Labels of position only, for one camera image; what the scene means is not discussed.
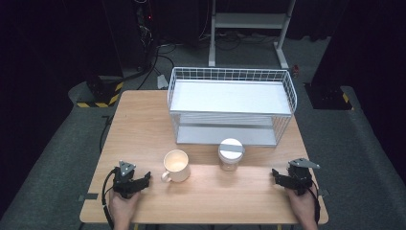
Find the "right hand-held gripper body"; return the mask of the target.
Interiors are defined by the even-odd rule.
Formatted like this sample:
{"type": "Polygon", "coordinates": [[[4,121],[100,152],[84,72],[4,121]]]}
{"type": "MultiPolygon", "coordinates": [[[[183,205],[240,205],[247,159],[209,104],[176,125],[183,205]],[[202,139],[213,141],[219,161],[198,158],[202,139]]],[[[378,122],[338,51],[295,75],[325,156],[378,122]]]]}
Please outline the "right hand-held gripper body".
{"type": "Polygon", "coordinates": [[[310,169],[320,169],[320,165],[305,158],[298,158],[288,162],[287,187],[297,191],[301,196],[312,186],[310,169]]]}

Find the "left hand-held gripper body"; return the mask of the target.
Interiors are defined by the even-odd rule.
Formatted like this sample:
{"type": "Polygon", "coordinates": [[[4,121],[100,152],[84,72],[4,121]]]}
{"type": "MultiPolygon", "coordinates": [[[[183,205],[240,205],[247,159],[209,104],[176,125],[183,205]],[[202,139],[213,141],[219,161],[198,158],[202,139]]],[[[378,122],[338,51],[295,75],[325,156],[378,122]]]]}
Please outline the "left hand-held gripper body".
{"type": "Polygon", "coordinates": [[[135,193],[142,190],[140,180],[134,180],[136,166],[123,160],[115,168],[113,179],[113,191],[119,193],[123,198],[131,198],[135,193]]]}

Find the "white cup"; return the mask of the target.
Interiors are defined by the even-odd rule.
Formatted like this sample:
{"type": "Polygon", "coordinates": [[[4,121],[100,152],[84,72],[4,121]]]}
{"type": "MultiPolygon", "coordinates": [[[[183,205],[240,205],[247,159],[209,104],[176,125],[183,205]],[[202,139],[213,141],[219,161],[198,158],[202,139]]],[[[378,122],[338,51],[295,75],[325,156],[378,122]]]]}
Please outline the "white cup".
{"type": "Polygon", "coordinates": [[[182,182],[191,174],[189,156],[180,149],[174,149],[164,158],[165,172],[161,175],[163,182],[182,182]]]}

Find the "white wire rack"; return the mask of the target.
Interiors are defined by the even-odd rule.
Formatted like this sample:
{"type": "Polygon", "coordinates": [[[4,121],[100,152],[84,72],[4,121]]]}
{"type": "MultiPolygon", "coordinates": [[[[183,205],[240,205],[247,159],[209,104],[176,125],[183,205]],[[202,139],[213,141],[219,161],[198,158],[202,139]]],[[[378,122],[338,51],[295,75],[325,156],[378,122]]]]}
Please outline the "white wire rack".
{"type": "Polygon", "coordinates": [[[275,147],[297,108],[286,70],[175,67],[168,108],[178,144],[275,147]]]}

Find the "person's left hand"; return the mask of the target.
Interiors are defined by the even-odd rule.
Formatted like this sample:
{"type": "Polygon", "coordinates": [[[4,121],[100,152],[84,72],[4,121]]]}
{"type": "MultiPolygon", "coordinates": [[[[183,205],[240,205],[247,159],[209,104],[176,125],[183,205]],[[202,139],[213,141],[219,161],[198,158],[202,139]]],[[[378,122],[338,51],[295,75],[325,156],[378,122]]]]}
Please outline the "person's left hand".
{"type": "Polygon", "coordinates": [[[114,191],[109,193],[108,208],[116,224],[131,222],[135,215],[140,196],[140,192],[133,194],[131,198],[123,198],[119,193],[114,191]]]}

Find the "person's right hand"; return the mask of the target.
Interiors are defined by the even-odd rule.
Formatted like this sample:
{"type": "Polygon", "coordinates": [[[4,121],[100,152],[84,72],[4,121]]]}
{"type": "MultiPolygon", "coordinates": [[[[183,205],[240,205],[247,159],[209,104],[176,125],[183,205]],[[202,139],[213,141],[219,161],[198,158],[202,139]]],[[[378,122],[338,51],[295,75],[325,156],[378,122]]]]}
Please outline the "person's right hand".
{"type": "Polygon", "coordinates": [[[294,190],[285,188],[289,197],[290,205],[294,215],[300,224],[312,223],[315,221],[315,198],[316,188],[312,186],[303,195],[297,195],[294,190]]]}

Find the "grey tape strip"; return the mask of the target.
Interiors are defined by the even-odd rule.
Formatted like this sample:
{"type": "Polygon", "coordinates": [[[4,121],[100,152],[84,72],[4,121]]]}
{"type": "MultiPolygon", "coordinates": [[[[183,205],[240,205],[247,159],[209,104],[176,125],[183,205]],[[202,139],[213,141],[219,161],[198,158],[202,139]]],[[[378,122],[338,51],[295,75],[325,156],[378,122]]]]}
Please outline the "grey tape strip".
{"type": "Polygon", "coordinates": [[[88,194],[85,194],[85,195],[79,195],[78,201],[83,202],[86,199],[91,199],[91,200],[98,199],[98,196],[99,196],[99,194],[94,194],[94,193],[88,193],[88,194]]]}

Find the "clear jar with white lid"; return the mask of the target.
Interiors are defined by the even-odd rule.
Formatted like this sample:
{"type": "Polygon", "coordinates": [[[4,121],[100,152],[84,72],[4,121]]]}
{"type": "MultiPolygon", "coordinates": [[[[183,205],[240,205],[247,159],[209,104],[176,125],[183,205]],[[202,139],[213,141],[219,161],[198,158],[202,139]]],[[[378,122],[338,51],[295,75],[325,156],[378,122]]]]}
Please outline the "clear jar with white lid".
{"type": "Polygon", "coordinates": [[[226,172],[235,171],[244,153],[245,148],[239,140],[234,138],[223,140],[217,150],[221,169],[226,172]]]}

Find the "black yellow striped base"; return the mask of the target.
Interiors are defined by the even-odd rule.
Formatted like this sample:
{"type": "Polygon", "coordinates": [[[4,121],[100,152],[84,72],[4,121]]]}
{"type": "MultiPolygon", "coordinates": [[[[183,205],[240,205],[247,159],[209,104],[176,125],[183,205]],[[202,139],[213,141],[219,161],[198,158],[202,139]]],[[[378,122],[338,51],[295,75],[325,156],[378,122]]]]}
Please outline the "black yellow striped base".
{"type": "Polygon", "coordinates": [[[304,88],[314,109],[353,110],[348,95],[340,87],[306,83],[304,88]]]}
{"type": "Polygon", "coordinates": [[[123,85],[122,80],[103,80],[100,77],[94,77],[85,82],[85,87],[79,94],[76,105],[82,108],[113,106],[119,98],[123,85]]]}

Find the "white metal stand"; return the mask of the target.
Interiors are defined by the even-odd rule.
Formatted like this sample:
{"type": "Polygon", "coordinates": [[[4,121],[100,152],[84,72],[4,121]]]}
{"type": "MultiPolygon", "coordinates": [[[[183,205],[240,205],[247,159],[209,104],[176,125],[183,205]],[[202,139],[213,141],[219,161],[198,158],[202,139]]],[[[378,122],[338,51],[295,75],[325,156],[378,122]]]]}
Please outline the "white metal stand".
{"type": "Polygon", "coordinates": [[[296,0],[289,0],[286,13],[234,13],[217,12],[216,0],[212,0],[211,40],[208,65],[215,67],[215,30],[216,29],[264,29],[280,30],[279,40],[273,43],[282,69],[288,69],[288,63],[282,50],[287,29],[293,14],[296,0]]]}

